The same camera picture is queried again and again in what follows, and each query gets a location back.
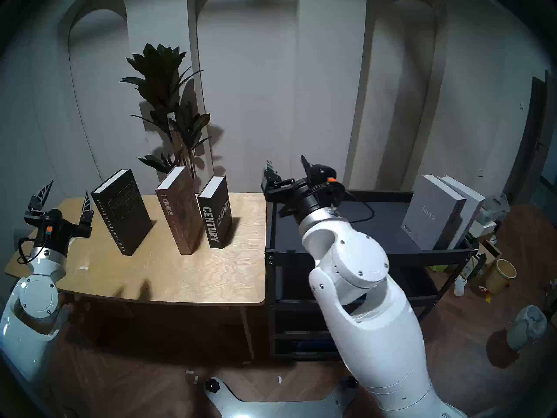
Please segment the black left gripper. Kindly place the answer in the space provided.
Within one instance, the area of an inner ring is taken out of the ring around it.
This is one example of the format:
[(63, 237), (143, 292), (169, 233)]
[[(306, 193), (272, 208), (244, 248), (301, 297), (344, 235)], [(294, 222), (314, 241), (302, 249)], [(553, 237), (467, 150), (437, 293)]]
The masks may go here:
[(58, 252), (67, 257), (72, 238), (90, 238), (94, 209), (91, 207), (89, 193), (85, 193), (82, 204), (81, 218), (78, 224), (73, 224), (63, 218), (62, 212), (52, 209), (43, 212), (44, 205), (51, 191), (54, 180), (46, 184), (38, 194), (34, 194), (29, 202), (29, 210), (25, 212), (25, 222), (37, 228), (34, 246), (29, 257), (37, 257), (41, 252)]

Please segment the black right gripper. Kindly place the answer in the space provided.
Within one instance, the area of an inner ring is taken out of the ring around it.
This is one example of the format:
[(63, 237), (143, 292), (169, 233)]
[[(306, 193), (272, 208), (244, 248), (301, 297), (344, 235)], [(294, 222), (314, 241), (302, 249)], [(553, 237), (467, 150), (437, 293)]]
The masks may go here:
[(270, 160), (263, 169), (261, 189), (265, 201), (281, 204), (280, 217), (293, 216), (298, 224), (321, 208), (337, 208), (346, 189), (336, 179), (336, 171), (327, 165), (311, 164), (304, 155), (301, 163), (306, 177), (282, 179)]

